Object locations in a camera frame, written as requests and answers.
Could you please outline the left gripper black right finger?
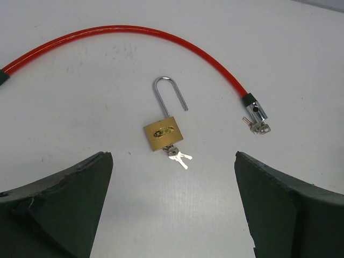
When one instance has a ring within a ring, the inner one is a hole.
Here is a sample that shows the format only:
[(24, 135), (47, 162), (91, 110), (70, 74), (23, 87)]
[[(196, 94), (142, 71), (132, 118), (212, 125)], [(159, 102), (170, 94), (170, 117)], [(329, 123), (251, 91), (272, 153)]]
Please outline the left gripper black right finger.
[(343, 257), (343, 195), (237, 152), (236, 181), (255, 257)]

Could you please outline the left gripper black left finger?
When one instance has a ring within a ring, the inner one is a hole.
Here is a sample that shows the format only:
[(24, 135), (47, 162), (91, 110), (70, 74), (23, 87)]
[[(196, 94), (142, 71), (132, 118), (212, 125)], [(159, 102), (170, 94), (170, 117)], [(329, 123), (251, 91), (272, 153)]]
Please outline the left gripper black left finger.
[(1, 192), (1, 257), (90, 257), (112, 174), (98, 152)]

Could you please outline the silver key pair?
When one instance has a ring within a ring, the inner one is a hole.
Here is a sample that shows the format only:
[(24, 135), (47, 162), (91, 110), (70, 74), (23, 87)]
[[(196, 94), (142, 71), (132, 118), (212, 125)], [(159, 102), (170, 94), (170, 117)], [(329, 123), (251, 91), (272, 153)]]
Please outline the silver key pair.
[(270, 126), (265, 122), (254, 123), (246, 117), (243, 117), (242, 120), (249, 126), (250, 131), (254, 134), (266, 134), (271, 131)]

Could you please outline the red cable lock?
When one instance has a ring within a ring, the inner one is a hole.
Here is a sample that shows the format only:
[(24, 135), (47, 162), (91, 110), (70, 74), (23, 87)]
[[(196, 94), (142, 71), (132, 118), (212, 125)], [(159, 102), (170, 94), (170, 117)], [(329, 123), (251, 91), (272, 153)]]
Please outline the red cable lock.
[(248, 110), (249, 114), (251, 115), (253, 125), (263, 125), (267, 120), (267, 115), (264, 112), (263, 108), (256, 100), (256, 98), (251, 94), (248, 93), (244, 87), (240, 84), (240, 82), (216, 59), (210, 56), (207, 52), (203, 51), (196, 45), (180, 38), (170, 33), (156, 30), (153, 28), (142, 27), (142, 26), (134, 26), (134, 25), (106, 25), (106, 26), (99, 26), (99, 27), (92, 27), (87, 28), (84, 30), (76, 31), (70, 34), (63, 35), (59, 38), (53, 39), (37, 48), (27, 52), (26, 54), (22, 55), (21, 57), (15, 59), (7, 66), (1, 69), (1, 84), (5, 83), (12, 74), (18, 71), (23, 66), (29, 64), (31, 61), (35, 60), (36, 58), (42, 56), (43, 54), (65, 45), (69, 42), (91, 37), (100, 34), (107, 34), (107, 33), (136, 33), (136, 34), (144, 34), (150, 35), (152, 37), (162, 38), (164, 40), (173, 42), (178, 44), (191, 52), (195, 53), (196, 55), (200, 56), (206, 62), (208, 62), (215, 70), (217, 70), (228, 82), (232, 85), (232, 87), (236, 90), (239, 96), (242, 99), (242, 102), (246, 109)]

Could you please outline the silver keys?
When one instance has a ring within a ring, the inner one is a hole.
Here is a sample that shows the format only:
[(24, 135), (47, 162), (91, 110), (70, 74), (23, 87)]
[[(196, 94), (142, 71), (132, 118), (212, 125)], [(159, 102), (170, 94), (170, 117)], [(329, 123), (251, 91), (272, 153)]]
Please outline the silver keys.
[(163, 147), (163, 151), (168, 155), (168, 157), (171, 160), (178, 162), (185, 170), (188, 169), (188, 166), (184, 163), (183, 158), (188, 160), (193, 159), (192, 156), (180, 152), (179, 149), (174, 145)]

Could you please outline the small brass padlock long shackle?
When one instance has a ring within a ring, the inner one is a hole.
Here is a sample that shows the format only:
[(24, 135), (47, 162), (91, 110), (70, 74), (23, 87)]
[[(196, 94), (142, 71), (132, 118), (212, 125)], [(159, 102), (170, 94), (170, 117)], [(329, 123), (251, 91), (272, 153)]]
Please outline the small brass padlock long shackle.
[(179, 129), (179, 126), (175, 118), (168, 112), (168, 109), (158, 90), (158, 83), (161, 81), (169, 82), (175, 90), (176, 96), (178, 97), (184, 111), (188, 111), (189, 109), (178, 85), (171, 77), (160, 76), (155, 79), (153, 83), (153, 91), (157, 97), (160, 107), (162, 108), (164, 119), (144, 127), (145, 135), (153, 151), (168, 148), (169, 146), (172, 146), (173, 144), (183, 140), (183, 135)]

